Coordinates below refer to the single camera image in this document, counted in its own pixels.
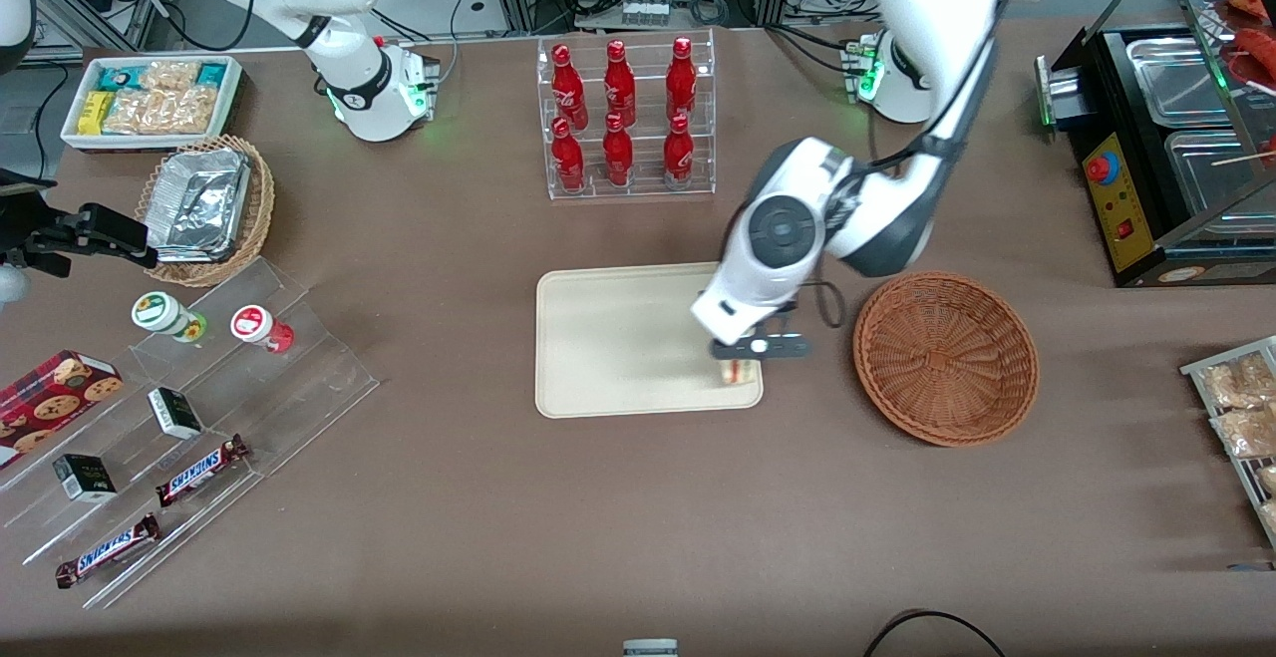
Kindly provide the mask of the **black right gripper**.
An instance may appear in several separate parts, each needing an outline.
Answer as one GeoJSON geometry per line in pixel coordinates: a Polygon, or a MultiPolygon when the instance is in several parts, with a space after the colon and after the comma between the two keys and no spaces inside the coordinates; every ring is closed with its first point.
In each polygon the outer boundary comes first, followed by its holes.
{"type": "Polygon", "coordinates": [[[148,244],[145,225],[105,204],[85,203],[68,212],[55,210],[46,202],[1,202],[3,267],[36,267],[55,278],[68,278],[69,258],[45,258],[64,253],[110,254],[142,269],[156,269],[160,263],[148,244]]]}

